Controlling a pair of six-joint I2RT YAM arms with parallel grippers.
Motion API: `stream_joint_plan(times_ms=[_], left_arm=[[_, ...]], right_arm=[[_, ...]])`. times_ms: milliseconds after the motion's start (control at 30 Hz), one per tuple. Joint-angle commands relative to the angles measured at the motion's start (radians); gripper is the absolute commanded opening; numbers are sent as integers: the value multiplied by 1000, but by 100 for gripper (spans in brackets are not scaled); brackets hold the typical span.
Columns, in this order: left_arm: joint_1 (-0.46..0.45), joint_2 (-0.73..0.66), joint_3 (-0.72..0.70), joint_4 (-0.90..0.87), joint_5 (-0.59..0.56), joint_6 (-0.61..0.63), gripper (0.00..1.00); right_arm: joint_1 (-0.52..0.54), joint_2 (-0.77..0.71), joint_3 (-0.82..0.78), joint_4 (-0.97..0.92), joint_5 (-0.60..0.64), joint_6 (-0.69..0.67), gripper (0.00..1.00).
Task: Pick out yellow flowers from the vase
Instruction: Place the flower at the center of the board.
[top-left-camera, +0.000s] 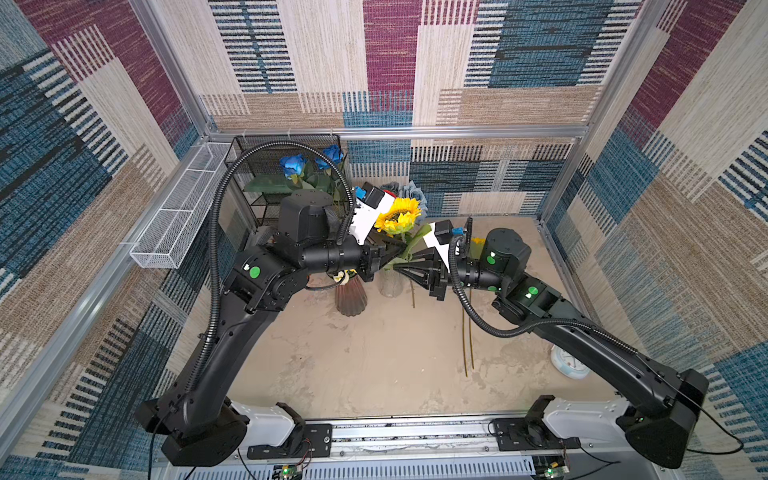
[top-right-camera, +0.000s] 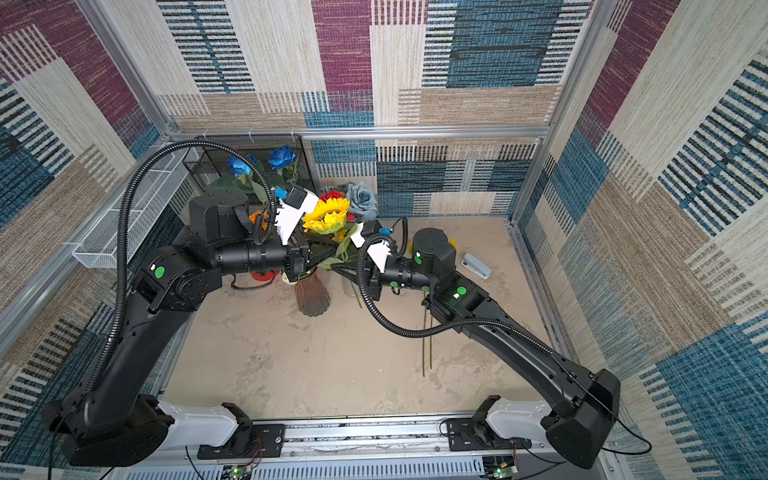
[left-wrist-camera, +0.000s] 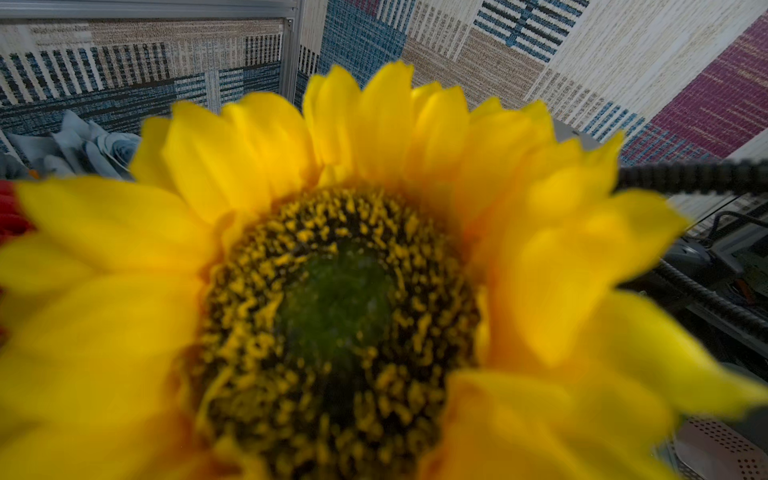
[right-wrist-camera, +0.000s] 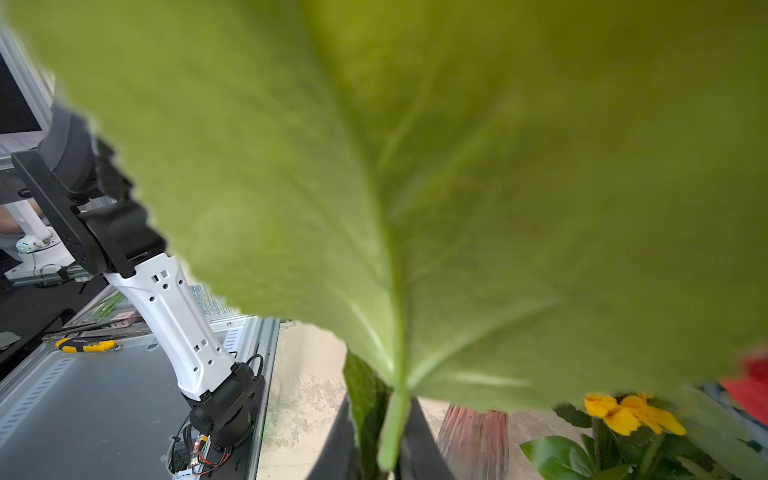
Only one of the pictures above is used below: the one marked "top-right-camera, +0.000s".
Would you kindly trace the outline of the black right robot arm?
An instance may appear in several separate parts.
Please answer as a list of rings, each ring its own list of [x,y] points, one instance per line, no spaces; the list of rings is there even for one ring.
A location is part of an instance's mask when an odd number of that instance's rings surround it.
[[[550,407],[540,420],[546,441],[566,461],[591,468],[619,417],[621,384],[606,369],[592,372],[555,351],[515,321],[486,290],[458,272],[456,250],[436,228],[419,230],[414,256],[399,256],[396,241],[376,232],[358,248],[356,282],[362,302],[386,330],[420,339],[449,330],[490,350],[541,395]],[[437,325],[407,329],[377,307],[382,285],[421,290]]]

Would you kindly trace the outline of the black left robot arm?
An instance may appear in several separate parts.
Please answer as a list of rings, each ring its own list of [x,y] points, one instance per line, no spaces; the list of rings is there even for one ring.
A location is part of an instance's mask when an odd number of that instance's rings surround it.
[[[296,281],[325,258],[296,225],[290,202],[279,213],[289,227],[263,243],[246,195],[227,190],[191,199],[190,224],[170,246],[142,264],[108,342],[114,351],[96,361],[76,390],[47,404],[42,418],[62,434],[62,452],[75,467],[127,467],[157,451],[206,446],[243,456],[253,449],[252,422],[233,403],[180,407],[144,395],[141,388],[176,333],[226,275],[281,271]]]

